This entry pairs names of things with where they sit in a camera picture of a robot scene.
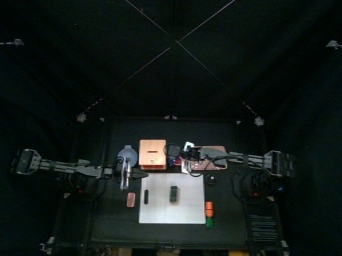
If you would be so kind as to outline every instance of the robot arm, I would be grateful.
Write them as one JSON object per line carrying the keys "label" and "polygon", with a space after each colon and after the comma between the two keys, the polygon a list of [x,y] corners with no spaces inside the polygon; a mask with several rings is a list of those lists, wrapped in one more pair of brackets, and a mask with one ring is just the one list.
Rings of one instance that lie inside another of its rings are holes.
{"label": "robot arm", "polygon": [[118,157],[119,164],[117,169],[106,166],[93,166],[90,161],[79,160],[78,163],[57,162],[43,159],[41,154],[33,149],[25,149],[21,155],[14,159],[11,172],[19,175],[33,175],[38,170],[57,171],[67,174],[81,173],[95,178],[110,178],[121,176],[121,189],[129,189],[129,180],[139,179],[149,174],[138,169],[131,168],[131,159]]}

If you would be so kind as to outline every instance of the white object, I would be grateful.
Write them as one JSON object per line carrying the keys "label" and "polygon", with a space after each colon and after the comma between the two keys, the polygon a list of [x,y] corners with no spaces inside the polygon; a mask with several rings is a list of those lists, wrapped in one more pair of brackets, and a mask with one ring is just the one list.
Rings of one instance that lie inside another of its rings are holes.
{"label": "white object", "polygon": [[[178,186],[178,201],[170,202],[172,186]],[[149,190],[149,204],[145,191]],[[180,173],[150,173],[142,179],[139,223],[205,224],[204,177]]]}

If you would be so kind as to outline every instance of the green object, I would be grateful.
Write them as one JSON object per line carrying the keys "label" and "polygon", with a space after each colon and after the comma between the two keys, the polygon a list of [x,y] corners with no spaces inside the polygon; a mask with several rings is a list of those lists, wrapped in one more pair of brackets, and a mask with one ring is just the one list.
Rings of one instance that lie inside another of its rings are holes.
{"label": "green object", "polygon": [[206,226],[208,226],[209,229],[214,227],[214,220],[210,217],[208,217]]}

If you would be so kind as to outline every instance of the white paper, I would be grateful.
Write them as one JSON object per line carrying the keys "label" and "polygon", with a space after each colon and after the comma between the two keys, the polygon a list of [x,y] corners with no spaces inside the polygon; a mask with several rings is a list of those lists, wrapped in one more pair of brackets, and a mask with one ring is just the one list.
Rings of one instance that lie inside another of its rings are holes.
{"label": "white paper", "polygon": [[[170,202],[172,186],[178,186],[178,201]],[[149,204],[145,204],[149,190]],[[205,224],[204,176],[150,173],[142,179],[139,223]]]}

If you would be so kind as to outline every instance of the orange block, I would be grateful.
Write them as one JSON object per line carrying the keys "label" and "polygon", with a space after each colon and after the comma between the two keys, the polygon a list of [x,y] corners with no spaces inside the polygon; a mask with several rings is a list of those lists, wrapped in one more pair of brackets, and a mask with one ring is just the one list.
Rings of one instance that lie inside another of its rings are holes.
{"label": "orange block", "polygon": [[166,140],[141,140],[139,165],[142,170],[166,170]]}

